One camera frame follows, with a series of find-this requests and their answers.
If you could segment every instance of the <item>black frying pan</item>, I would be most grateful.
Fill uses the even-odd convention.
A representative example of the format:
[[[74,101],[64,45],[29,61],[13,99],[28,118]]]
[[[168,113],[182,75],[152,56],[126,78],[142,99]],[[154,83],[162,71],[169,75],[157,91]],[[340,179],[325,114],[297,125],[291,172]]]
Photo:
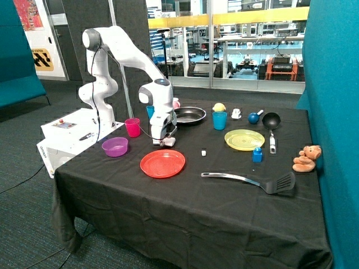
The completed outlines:
[[[206,111],[193,106],[184,106],[174,110],[177,116],[177,124],[195,124],[206,117]]]
[[[269,130],[269,152],[272,154],[277,153],[277,149],[275,147],[275,139],[273,130],[276,129],[280,124],[280,117],[277,113],[270,112],[264,115],[262,119],[263,125],[265,128]]]

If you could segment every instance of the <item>glass window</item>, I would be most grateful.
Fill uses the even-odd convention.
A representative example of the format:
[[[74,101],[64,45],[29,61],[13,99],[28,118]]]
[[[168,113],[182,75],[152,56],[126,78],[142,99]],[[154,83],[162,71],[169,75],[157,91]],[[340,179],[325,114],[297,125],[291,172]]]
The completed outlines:
[[[301,93],[309,3],[147,0],[153,61],[178,86]]]

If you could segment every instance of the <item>teal chair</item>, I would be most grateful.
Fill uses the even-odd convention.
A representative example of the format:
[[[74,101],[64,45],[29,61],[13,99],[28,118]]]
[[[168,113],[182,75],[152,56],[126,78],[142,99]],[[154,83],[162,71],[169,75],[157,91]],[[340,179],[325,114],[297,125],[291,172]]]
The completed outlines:
[[[312,0],[303,45],[309,111],[333,268],[359,268],[359,1]]]
[[[0,108],[46,96],[13,0],[1,1],[0,36]]]

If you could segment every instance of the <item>red plate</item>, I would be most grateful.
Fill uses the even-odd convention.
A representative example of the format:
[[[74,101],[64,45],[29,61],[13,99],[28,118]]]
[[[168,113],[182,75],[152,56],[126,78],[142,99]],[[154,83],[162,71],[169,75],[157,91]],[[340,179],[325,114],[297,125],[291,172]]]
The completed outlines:
[[[141,160],[140,167],[153,178],[169,178],[178,174],[185,165],[185,157],[175,150],[156,150]]]

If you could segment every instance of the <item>brown teddy bear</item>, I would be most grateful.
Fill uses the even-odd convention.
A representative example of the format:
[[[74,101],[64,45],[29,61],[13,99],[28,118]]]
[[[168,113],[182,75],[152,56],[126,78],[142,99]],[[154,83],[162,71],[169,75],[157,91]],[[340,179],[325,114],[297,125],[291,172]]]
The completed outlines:
[[[320,146],[305,146],[303,150],[299,152],[300,157],[294,158],[293,170],[296,172],[310,172],[315,167],[315,161],[321,155]]]

